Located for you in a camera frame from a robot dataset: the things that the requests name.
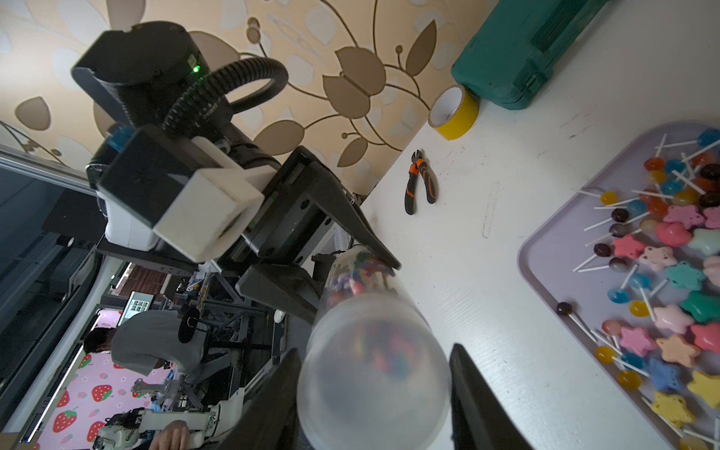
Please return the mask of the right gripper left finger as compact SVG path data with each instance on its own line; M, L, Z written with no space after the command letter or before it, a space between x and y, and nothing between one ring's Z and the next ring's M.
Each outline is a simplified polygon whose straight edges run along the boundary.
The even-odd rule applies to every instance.
M298 435L297 385L301 360L296 349L272 361L259 388L219 449L294 449Z

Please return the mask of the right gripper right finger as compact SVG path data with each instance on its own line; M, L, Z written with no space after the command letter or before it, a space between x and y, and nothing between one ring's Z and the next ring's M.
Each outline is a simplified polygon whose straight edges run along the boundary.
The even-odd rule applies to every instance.
M459 343L449 358L452 441L456 449L532 449Z

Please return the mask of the person in grey shirt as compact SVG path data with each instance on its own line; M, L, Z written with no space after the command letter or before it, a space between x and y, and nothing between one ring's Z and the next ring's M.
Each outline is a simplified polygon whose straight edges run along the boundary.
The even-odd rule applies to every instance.
M117 328L99 327L84 339L86 354L107 352L112 361L142 376L169 362L186 376L197 375L206 356L206 333L197 331L190 341L179 339L182 320L172 311L149 310Z

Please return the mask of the green plastic tool case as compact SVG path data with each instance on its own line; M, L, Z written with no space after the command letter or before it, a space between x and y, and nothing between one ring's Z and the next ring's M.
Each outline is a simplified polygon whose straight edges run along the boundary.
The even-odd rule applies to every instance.
M527 108L604 0L499 2L451 73L457 84L506 110Z

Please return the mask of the pile of star candies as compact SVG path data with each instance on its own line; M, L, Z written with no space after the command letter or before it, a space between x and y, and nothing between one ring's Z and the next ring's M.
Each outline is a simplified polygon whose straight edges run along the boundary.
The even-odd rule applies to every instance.
M673 435L719 434L719 208L654 200L611 215L594 355Z

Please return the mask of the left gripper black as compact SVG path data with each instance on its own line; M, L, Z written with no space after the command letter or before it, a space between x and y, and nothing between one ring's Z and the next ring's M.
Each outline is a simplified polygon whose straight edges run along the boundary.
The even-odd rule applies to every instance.
M235 285L243 298L314 324L322 286L299 266L333 222L387 266L401 269L339 178L305 146L292 151L264 195L259 213L216 260L219 270L247 270Z

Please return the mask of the clear jar dark beads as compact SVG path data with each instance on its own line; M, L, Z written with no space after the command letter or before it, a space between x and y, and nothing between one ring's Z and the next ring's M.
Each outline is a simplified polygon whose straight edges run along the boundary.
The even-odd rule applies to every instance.
M450 409L440 343L396 271L355 246L331 266L297 387L315 449L427 449Z

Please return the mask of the lilac plastic tray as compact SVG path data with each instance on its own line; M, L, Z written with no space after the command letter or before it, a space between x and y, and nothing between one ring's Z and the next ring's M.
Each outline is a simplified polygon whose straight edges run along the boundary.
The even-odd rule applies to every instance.
M593 255L594 241L605 236L609 230L605 225L609 213L601 208L600 195L612 192L621 200L629 199L632 191L645 188L643 164L662 138L667 138L672 144L669 150L671 157L680 154L679 144L685 144L684 151L692 154L692 139L706 129L716 128L701 122L684 121L643 133L542 225L519 253L521 275L556 312L562 324L581 341L594 358L596 367L611 378L625 401L659 433L665 444L676 449L684 449L680 447L678 436L646 412L639 393L620 386L616 367L604 365L596 359L596 344L588 337L587 329L594 328L594 316L601 311L600 307L592 304L600 296L592 294L587 288L600 283L603 274L601 271L581 273L579 265Z

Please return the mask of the pile of lollipops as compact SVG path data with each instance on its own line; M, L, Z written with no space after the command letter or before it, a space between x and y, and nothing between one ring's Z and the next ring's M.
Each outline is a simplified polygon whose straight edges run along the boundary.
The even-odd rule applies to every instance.
M719 419L719 132L692 139L692 154L662 138L643 164L644 189L627 200L600 195L607 234L594 241L579 272L621 273L607 291L628 308L629 321L607 319L588 328L596 359L615 366L620 386L650 393L645 406L669 426L684 449L714 449L719 432L699 430Z

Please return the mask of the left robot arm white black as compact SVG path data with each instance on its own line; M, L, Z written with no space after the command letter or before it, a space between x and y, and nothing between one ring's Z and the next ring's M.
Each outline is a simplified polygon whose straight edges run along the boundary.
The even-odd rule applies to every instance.
M226 253L209 263L223 285L237 280L229 290L233 298L312 323L333 259L319 256L314 275L301 266L333 224L391 271L401 266L377 238L350 193L307 149L292 153L279 170L268 165L250 169L249 180L269 190L259 217ZM83 219L77 219L82 211L74 202L65 223L57 228L58 234L86 240L84 226L102 221L105 230L99 250L108 256L179 278L188 278L202 267L108 200L99 198L84 211Z

